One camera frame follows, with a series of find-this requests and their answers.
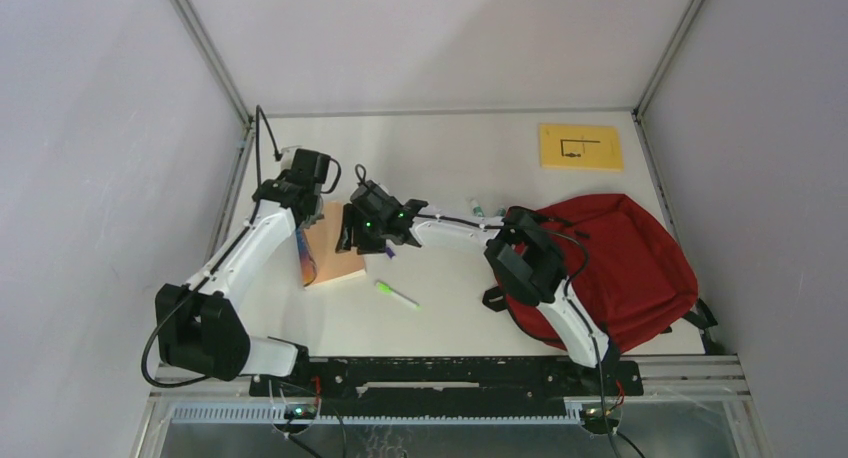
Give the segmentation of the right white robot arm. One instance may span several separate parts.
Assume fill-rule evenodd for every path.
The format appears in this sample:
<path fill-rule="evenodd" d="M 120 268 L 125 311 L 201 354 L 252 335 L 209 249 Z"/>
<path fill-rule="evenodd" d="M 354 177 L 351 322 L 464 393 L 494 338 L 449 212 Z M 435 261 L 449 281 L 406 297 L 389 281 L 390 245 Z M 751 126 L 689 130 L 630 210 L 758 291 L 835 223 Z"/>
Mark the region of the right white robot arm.
<path fill-rule="evenodd" d="M 578 364 L 578 380 L 592 394 L 605 393 L 618 378 L 621 351 L 604 325 L 589 314 L 574 289 L 589 251 L 577 239 L 544 227 L 544 217 L 516 207 L 502 217 L 452 217 L 419 199 L 400 203 L 373 181 L 362 182 L 343 207 L 337 249 L 378 254 L 390 244 L 439 247 L 481 254 L 495 279 L 484 299 L 492 310 L 516 302 L 540 315 L 550 338 L 520 329 L 533 339 L 566 351 Z M 566 266 L 562 242 L 575 245 L 583 261 L 578 271 Z"/>

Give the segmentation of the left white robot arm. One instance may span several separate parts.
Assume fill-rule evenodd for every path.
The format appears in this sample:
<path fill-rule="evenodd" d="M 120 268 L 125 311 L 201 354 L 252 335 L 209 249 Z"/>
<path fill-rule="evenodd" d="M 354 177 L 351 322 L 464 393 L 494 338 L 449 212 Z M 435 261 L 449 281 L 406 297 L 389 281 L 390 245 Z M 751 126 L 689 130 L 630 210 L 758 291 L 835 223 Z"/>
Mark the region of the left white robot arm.
<path fill-rule="evenodd" d="M 289 167 L 260 182 L 241 229 L 184 283 L 157 292 L 157 325 L 144 350 L 156 348 L 163 363 L 195 373 L 197 381 L 270 375 L 290 395 L 305 392 L 313 370 L 297 358 L 297 346 L 250 335 L 239 308 L 276 249 L 317 221 L 322 187 L 337 165 L 327 154 L 298 148 Z"/>

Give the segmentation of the red student backpack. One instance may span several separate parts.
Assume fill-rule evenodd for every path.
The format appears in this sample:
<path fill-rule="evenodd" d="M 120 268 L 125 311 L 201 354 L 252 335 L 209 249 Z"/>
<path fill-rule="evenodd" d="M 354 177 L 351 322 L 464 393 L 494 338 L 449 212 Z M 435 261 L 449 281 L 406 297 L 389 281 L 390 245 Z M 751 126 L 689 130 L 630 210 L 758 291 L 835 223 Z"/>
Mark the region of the red student backpack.
<path fill-rule="evenodd" d="M 684 319 L 698 329 L 715 325 L 703 307 L 696 276 L 663 225 L 624 194 L 590 194 L 539 209 L 545 228 L 564 250 L 577 298 L 623 352 L 666 333 Z"/>

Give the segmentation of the Jane Eyre book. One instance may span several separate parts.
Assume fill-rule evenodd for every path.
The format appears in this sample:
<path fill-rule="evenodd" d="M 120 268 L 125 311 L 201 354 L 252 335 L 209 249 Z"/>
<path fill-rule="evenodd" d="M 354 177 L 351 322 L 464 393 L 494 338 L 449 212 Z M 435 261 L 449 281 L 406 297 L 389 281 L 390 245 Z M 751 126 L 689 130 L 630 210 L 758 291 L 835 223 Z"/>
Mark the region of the Jane Eyre book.
<path fill-rule="evenodd" d="M 305 287 L 340 283 L 366 275 L 366 263 L 353 251 L 336 252 L 342 232 L 344 205 L 323 205 L 323 217 L 297 231 L 297 244 Z"/>

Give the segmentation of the green highlighter pen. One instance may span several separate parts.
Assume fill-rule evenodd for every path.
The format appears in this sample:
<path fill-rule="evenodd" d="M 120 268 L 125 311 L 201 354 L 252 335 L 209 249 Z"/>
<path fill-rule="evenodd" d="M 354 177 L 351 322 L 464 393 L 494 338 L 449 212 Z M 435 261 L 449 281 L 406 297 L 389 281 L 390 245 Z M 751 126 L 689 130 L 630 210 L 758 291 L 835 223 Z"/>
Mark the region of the green highlighter pen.
<path fill-rule="evenodd" d="M 389 284 L 387 284 L 383 281 L 376 281 L 375 282 L 375 288 L 380 293 L 387 295 L 387 296 L 393 298 L 394 300 L 396 300 L 400 303 L 403 303 L 404 305 L 410 307 L 411 309 L 418 310 L 421 307 L 421 305 L 417 301 L 415 301 L 412 298 L 409 298 L 408 296 L 398 292 L 393 287 L 391 287 Z"/>

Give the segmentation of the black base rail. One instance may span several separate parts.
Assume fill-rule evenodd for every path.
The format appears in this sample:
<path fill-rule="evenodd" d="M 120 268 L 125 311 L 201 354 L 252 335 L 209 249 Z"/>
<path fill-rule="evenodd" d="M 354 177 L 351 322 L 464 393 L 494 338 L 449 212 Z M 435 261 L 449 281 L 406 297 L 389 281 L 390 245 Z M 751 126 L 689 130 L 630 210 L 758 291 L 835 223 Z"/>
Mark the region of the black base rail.
<path fill-rule="evenodd" d="M 285 378 L 251 380 L 252 397 L 320 399 L 343 418 L 553 418 L 568 399 L 644 393 L 639 366 L 602 370 L 565 356 L 334 357 L 300 360 Z"/>

